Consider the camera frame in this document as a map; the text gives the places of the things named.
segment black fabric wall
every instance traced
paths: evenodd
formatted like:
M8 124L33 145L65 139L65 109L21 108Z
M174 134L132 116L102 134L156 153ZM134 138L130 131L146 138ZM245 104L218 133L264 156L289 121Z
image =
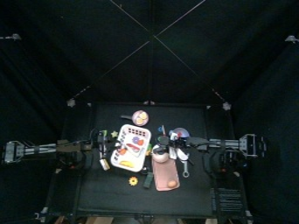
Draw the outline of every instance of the black fabric wall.
M157 37L162 43L110 2L0 2L0 36L22 38L0 40L0 147L54 143L65 101L89 84L78 99L104 102L218 103L214 88L232 104L236 137L269 142L247 174L251 211L260 223L296 223L299 45L284 39L297 33L297 1L205 1ZM116 4L158 34L200 1L149 2ZM0 167L2 220L38 212L50 173L46 161Z
M17 42L0 41L0 148L8 141L56 143L66 103ZM0 223L29 223L46 200L52 161L0 166Z
M299 214L299 45L289 45L233 104L236 136L268 140L252 161L247 196L260 223L297 223Z

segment red object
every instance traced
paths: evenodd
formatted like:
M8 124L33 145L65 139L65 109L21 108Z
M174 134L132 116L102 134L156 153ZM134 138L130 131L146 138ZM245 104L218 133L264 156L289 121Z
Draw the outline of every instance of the red object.
M140 148L137 148L136 146L133 146L130 143L126 144L128 147L133 148L134 151L140 151Z

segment yellow object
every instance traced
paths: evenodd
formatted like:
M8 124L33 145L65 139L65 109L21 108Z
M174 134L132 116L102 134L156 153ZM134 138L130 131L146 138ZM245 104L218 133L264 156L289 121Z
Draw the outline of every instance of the yellow object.
M134 119L134 122L136 122L136 124L142 124L144 123L144 120L142 120L142 118L140 118L140 117L137 117L136 119Z
M134 168L134 164L129 161L121 161L120 164L126 166L126 167Z
M130 186L136 186L136 184L137 184L137 178L136 178L136 177L132 177L132 178L128 180L128 184L129 184Z
M140 117L141 119L145 119L145 118L146 118L146 113L142 112L142 113L138 115L138 117Z
M117 132L116 131L110 132L110 136L117 137Z

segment handle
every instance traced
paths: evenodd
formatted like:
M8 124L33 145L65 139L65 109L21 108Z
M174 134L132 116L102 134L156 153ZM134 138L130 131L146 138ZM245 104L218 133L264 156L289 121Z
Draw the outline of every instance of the handle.
M125 118L128 120L132 120L132 116L130 115L121 115L120 118Z

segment white tray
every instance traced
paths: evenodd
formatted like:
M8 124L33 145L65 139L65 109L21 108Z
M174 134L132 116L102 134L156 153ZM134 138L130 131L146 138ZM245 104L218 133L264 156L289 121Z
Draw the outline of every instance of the white tray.
M130 172L140 172L144 167L145 151L150 136L148 129L129 124L121 127L116 140L120 142L120 149L125 148L125 154L121 155L118 150L113 150L109 161L114 167Z

